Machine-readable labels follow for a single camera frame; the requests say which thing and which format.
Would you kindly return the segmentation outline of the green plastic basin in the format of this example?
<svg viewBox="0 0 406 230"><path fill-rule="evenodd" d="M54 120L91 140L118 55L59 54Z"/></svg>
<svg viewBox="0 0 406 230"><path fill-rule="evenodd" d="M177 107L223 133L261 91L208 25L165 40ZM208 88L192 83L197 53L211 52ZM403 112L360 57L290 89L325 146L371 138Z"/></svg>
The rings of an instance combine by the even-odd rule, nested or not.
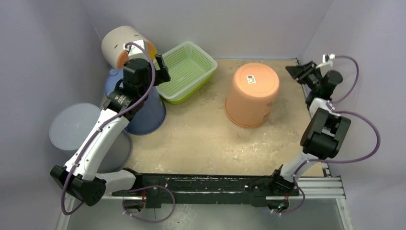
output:
<svg viewBox="0 0 406 230"><path fill-rule="evenodd" d="M196 92L198 92L211 78L212 78L212 76L213 76L213 74L214 74L214 72L212 72L212 73L210 73L209 75L208 75L208 77L205 79L205 80L203 80L201 83L199 83L194 89L192 89L191 91L189 91L187 94L185 94L185 95L183 95L183 96L181 96L181 97L178 97L178 98L175 98L175 99L167 99L167 98L165 98L164 96L163 96L163 94L159 94L160 95L160 97L162 98L162 99L164 99L165 101L167 101L168 103L170 103L170 104L174 104L174 105L178 105L178 104L181 104L181 103L183 103L183 102L185 102L186 100L188 100L191 96L193 96Z"/></svg>

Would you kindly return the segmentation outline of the green plastic basket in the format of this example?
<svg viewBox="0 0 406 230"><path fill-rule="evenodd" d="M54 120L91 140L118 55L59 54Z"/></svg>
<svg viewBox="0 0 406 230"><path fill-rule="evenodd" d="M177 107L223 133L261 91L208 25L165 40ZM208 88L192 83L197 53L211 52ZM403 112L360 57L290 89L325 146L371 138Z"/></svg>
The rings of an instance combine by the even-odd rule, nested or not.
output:
<svg viewBox="0 0 406 230"><path fill-rule="evenodd" d="M184 42L164 53L162 57L171 80L157 86L157 91L167 99L187 94L218 67L217 62L207 52L192 42Z"/></svg>

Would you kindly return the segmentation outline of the orange capybara bucket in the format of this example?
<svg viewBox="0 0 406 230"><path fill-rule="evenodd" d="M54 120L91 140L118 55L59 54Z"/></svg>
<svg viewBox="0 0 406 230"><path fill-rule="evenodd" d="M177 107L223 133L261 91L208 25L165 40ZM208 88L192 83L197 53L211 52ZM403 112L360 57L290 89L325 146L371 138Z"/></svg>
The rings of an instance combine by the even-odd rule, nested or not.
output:
<svg viewBox="0 0 406 230"><path fill-rule="evenodd" d="M276 71L262 63L242 65L234 73L225 101L228 118L242 127L259 127L271 114L280 91Z"/></svg>

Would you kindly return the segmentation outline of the blue plastic bucket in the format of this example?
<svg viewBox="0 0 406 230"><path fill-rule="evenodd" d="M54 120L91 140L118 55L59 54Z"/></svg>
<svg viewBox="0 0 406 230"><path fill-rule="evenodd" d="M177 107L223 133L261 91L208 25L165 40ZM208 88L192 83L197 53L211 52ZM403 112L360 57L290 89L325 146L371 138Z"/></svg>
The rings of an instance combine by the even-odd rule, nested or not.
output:
<svg viewBox="0 0 406 230"><path fill-rule="evenodd" d="M122 69L111 69L105 84L105 95L111 93L118 80L123 78ZM153 87L148 95L144 106L136 113L133 120L126 127L126 131L134 135L146 135L154 132L164 122L166 108L160 95Z"/></svg>

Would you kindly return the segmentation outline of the grey plastic bucket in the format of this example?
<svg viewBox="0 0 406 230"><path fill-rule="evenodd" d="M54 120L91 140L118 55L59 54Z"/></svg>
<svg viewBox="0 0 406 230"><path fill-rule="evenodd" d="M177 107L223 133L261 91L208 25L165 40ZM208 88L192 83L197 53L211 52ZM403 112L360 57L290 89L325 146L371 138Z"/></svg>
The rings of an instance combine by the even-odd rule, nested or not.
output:
<svg viewBox="0 0 406 230"><path fill-rule="evenodd" d="M54 119L49 137L52 144L71 158L95 126L101 109L90 103L67 107ZM98 173L119 171L128 162L133 150L130 136L122 131L103 158Z"/></svg>

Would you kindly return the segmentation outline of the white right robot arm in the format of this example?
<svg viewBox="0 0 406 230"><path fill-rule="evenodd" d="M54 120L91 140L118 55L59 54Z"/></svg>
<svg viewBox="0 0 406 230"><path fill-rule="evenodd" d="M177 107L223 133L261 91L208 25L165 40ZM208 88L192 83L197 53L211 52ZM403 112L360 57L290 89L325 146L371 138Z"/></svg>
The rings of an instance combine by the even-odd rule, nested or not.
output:
<svg viewBox="0 0 406 230"><path fill-rule="evenodd" d="M285 69L297 83L310 89L305 103L311 121L300 140L301 153L271 176L269 189L275 195L294 189L295 181L313 164L334 158L351 124L351 120L335 112L331 104L335 88L343 81L338 71L329 70L322 75L320 68L312 61Z"/></svg>

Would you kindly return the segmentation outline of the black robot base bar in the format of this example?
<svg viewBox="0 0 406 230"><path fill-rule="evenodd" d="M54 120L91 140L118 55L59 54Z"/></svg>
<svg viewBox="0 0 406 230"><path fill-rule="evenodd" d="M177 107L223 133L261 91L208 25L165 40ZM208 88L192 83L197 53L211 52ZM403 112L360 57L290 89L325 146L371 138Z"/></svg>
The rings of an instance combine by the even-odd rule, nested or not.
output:
<svg viewBox="0 0 406 230"><path fill-rule="evenodd" d="M143 197L147 208L163 204L251 205L272 207L272 201L285 196L298 196L298 187L279 192L270 188L271 175L205 175L135 173L135 184L127 190L113 192L113 196Z"/></svg>

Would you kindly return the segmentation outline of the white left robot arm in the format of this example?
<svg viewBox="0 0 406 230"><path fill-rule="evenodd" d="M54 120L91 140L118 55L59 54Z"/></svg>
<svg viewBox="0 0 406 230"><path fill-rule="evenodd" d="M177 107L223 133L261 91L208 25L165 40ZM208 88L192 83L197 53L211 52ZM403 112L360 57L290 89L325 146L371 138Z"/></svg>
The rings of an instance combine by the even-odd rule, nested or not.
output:
<svg viewBox="0 0 406 230"><path fill-rule="evenodd" d="M98 173L108 150L119 134L142 109L154 87L171 80L161 54L133 58L124 63L123 77L107 95L100 116L74 156L64 165L55 165L50 175L63 190L82 204L97 204L109 188L125 190L131 196L142 192L143 183L132 170Z"/></svg>

